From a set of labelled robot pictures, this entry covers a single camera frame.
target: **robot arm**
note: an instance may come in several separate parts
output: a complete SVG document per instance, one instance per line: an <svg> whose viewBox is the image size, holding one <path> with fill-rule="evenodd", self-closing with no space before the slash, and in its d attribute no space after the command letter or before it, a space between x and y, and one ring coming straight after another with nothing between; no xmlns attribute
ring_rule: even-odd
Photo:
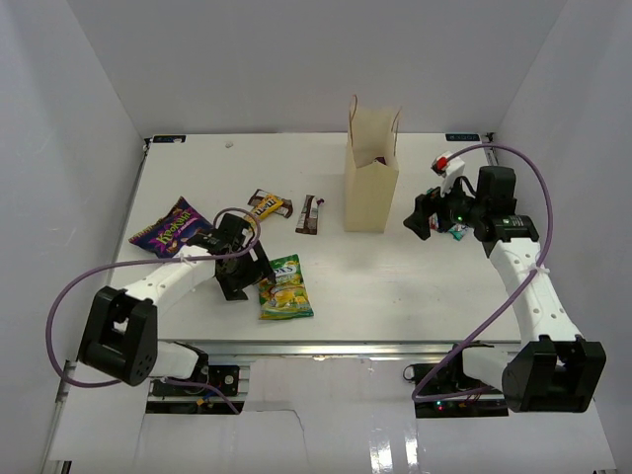
<svg viewBox="0 0 632 474"><path fill-rule="evenodd" d="M244 247L250 224L224 214L208 235L192 237L175 259L149 276L121 289L105 286L92 303L79 360L128 385L148 376L196 379L206 354L187 345L158 341L158 318L201 282L215 276L227 300L248 299L243 288L275 274L261 242L238 258L194 261L191 258L229 255Z"/></svg>
<svg viewBox="0 0 632 474"><path fill-rule="evenodd" d="M515 215L514 170L482 167L476 196L470 197L455 184L454 173L462 174L460 164L447 165L441 157L433 169L449 185L418 196L415 212L404 225L422 240L431 235L428 219L433 214L439 230L446 231L454 224L472 227L508 294L514 293L536 269L540 252L531 219ZM585 341L571 322L548 271L542 267L537 271L513 304L521 338L518 355L512 358L499 349L479 345L465 349L450 363L451 368L501 390L515 412L583 412L605 365L605 352L601 343Z"/></svg>

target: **black mounting bracket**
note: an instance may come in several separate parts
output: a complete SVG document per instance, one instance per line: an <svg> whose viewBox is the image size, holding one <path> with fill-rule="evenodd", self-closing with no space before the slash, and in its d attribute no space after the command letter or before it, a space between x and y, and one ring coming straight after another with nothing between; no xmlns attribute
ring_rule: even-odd
<svg viewBox="0 0 632 474"><path fill-rule="evenodd" d="M528 343L503 372L503 393L514 412L584 412L605 366L601 343Z"/></svg>
<svg viewBox="0 0 632 474"><path fill-rule="evenodd" d="M123 332L115 323L127 321ZM157 308L124 289L101 288L92 302L79 347L79 360L136 386L151 372L158 355Z"/></svg>
<svg viewBox="0 0 632 474"><path fill-rule="evenodd" d="M212 255L238 252L245 247L244 232L250 228L251 225L247 220L233 214L224 214L216 229L208 234L194 235L187 244L202 247ZM248 299L243 288L263 278L275 281L275 272L261 242L255 244L253 252L257 260L254 260L249 252L236 259L215 261L215 278L227 301Z"/></svg>

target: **small green item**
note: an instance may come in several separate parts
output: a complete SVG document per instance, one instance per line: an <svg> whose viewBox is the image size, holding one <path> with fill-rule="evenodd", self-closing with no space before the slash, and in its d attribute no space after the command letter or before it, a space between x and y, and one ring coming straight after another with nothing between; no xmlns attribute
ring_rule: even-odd
<svg viewBox="0 0 632 474"><path fill-rule="evenodd" d="M307 299L298 255L272 260L276 284L267 279L259 282L260 319L292 319L314 316Z"/></svg>
<svg viewBox="0 0 632 474"><path fill-rule="evenodd" d="M460 241L463 237L465 237L468 228L469 227L467 227L467 225L454 224L448 232L452 234L454 240Z"/></svg>

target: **chocolate bar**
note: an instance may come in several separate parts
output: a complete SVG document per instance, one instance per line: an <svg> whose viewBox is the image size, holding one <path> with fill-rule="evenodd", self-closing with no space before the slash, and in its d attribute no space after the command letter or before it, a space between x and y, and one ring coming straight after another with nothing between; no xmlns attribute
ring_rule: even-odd
<svg viewBox="0 0 632 474"><path fill-rule="evenodd" d="M272 193L268 193L267 191L264 191L264 190L256 190L255 193L252 196L250 196L250 199L248 199L248 205L251 205L252 207L257 206L262 200L264 200L264 198L267 195L271 195L271 194ZM281 207L278 207L277 209L275 209L274 213L280 214L285 218L289 218L294 212L294 207L292 206L292 200L283 199L282 197L278 197L278 198L283 201L283 204L281 205Z"/></svg>
<svg viewBox="0 0 632 474"><path fill-rule="evenodd" d="M295 232L298 234L318 234L318 206L325 202L321 197L307 195L305 204L301 210L296 224Z"/></svg>

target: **yellow candy bag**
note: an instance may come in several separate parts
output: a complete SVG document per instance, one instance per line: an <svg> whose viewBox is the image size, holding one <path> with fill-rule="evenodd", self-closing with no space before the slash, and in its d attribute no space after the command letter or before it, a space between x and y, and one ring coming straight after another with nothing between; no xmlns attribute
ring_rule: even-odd
<svg viewBox="0 0 632 474"><path fill-rule="evenodd" d="M292 319L314 316L300 270L298 255L270 261L276 284L259 282L260 319Z"/></svg>
<svg viewBox="0 0 632 474"><path fill-rule="evenodd" d="M261 199L260 203L253 207L252 213L255 214L261 221L272 214L282 205L283 199L281 199L280 197L277 197L275 195L266 195L263 199ZM244 218L248 222L250 222L250 225L253 227L253 229L256 227L255 222L249 215Z"/></svg>

